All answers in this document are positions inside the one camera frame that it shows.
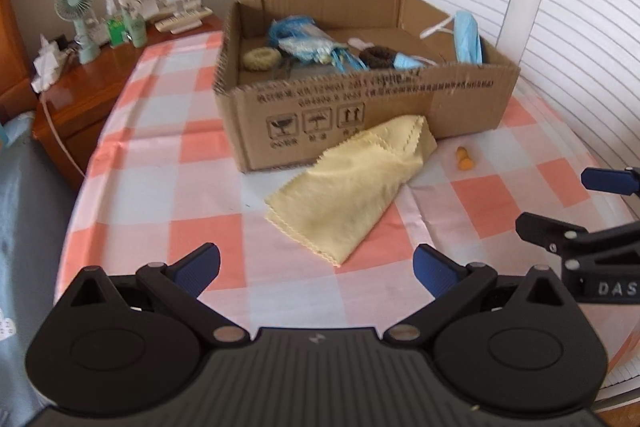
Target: blue face mask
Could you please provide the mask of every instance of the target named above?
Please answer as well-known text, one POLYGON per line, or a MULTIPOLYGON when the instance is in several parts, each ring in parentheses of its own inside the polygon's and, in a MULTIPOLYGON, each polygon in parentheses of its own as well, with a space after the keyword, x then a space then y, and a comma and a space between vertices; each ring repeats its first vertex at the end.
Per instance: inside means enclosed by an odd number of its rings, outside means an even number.
POLYGON ((420 34, 420 38, 425 39, 438 31, 453 33, 453 41, 456 46, 456 58, 459 62, 482 64, 482 47, 480 45, 480 35, 478 34, 478 23, 470 12, 464 10, 457 11, 454 16, 423 31, 420 34), (453 31, 445 28, 452 20, 453 31))

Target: cardboard box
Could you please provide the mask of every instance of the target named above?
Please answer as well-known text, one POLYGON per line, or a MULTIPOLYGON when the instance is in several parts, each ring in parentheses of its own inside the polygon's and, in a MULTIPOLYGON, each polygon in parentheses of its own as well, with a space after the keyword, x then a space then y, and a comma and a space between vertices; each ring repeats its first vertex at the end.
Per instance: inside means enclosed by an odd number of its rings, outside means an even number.
POLYGON ((520 69, 482 42, 484 64, 456 62, 453 36, 420 33, 448 14, 422 0, 243 0, 231 8, 214 90, 242 172, 309 163, 353 134, 403 114, 427 117, 436 139, 493 129, 520 69), (339 42, 351 37, 439 66, 273 80, 242 68, 273 20, 308 15, 339 42))

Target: red and white tablecloth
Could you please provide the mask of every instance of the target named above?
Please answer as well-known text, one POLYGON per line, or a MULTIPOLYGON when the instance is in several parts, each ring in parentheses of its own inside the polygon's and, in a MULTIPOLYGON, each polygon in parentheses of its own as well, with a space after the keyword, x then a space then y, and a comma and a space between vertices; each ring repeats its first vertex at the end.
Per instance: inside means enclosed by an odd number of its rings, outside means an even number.
MULTIPOLYGON (((414 279, 412 253, 431 243, 460 264, 505 274, 559 259, 514 232, 523 211, 589 230, 631 220, 617 196, 588 193, 580 172, 594 160, 523 81, 496 130, 443 140, 364 242, 339 268, 280 233, 264 198, 302 171, 241 174, 211 83, 222 35, 146 50, 88 169, 68 230, 58 295, 86 265, 129 274, 174 263, 207 241, 222 252, 201 300, 249 329, 352 327, 383 331, 431 300, 414 279), (476 162, 456 167, 456 148, 476 162)), ((612 362, 638 339, 640 307, 583 307, 612 362)))

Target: folded cloth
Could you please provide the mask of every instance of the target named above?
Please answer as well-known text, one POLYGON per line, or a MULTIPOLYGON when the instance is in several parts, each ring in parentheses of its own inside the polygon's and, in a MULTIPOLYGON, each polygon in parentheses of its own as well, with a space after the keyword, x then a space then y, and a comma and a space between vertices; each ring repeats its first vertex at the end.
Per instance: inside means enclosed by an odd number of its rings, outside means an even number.
POLYGON ((266 198, 267 219, 340 266, 436 149, 423 116, 400 116, 328 149, 266 198))

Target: green handheld fan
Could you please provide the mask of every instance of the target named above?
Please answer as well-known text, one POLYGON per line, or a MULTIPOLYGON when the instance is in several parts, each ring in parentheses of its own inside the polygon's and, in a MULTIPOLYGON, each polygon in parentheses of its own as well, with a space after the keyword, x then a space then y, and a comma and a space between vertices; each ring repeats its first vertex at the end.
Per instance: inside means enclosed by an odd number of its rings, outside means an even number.
POLYGON ((94 0, 56 0, 56 13, 64 21, 72 21, 76 27, 76 42, 80 46, 80 63, 87 64, 100 54, 98 44, 89 33, 85 16, 91 11, 94 0))

